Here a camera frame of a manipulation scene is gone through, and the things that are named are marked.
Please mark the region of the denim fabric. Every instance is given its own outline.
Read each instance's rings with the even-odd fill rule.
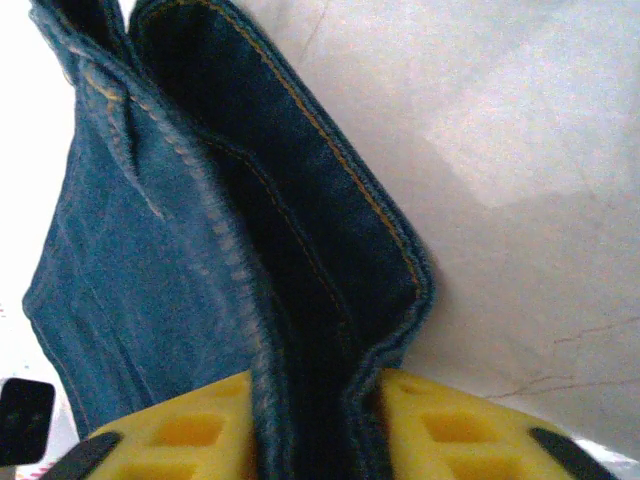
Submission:
[[[79,433],[251,368],[263,478],[390,478],[373,412],[424,248],[227,2],[34,0],[76,131],[24,309]]]

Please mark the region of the white surface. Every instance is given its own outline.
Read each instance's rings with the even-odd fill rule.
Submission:
[[[433,253],[441,298],[406,367],[640,458],[640,2],[238,3]],[[17,311],[73,92],[7,8],[0,294]]]

